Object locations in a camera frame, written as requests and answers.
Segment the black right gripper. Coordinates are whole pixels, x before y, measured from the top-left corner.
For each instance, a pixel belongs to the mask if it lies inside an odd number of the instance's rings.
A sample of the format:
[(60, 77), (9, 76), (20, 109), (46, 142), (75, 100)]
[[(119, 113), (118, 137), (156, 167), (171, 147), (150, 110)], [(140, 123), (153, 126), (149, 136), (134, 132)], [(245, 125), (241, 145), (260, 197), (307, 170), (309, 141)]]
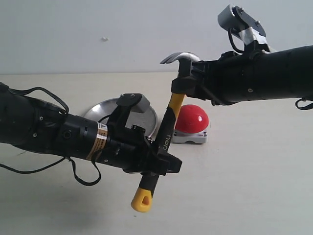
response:
[(210, 100), (213, 106), (249, 101), (247, 72), (249, 54), (225, 52), (217, 60), (179, 60), (177, 78), (171, 91)]

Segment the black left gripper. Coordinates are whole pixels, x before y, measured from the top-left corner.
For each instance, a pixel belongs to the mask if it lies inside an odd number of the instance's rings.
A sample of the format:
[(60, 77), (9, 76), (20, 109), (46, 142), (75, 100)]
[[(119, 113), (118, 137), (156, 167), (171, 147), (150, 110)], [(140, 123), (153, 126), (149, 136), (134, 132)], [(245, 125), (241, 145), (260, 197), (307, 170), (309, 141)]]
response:
[(105, 144), (105, 164), (132, 173), (155, 173), (165, 176), (178, 173), (182, 160), (161, 148), (158, 142), (145, 136), (145, 129), (107, 125), (108, 138)]

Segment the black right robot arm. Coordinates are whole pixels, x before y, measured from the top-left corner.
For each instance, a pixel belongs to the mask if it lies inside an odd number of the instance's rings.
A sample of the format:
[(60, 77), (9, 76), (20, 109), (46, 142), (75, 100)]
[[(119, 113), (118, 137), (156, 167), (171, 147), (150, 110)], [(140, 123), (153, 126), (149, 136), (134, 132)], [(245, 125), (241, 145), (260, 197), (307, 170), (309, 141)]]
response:
[(243, 101), (313, 98), (313, 47), (274, 53), (223, 53), (218, 60), (182, 60), (171, 91), (214, 105)]

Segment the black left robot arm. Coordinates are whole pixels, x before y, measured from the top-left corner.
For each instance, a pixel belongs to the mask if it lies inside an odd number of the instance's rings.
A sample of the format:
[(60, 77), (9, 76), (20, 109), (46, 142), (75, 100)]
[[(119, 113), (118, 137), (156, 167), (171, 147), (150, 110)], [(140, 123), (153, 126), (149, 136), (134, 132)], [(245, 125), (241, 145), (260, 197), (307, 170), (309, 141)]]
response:
[(127, 127), (131, 112), (150, 103), (142, 94), (123, 94), (106, 123), (69, 113), (68, 106), (29, 96), (29, 90), (0, 86), (0, 141), (19, 149), (76, 157), (121, 168), (127, 173), (177, 173), (182, 162), (150, 141), (139, 126)]

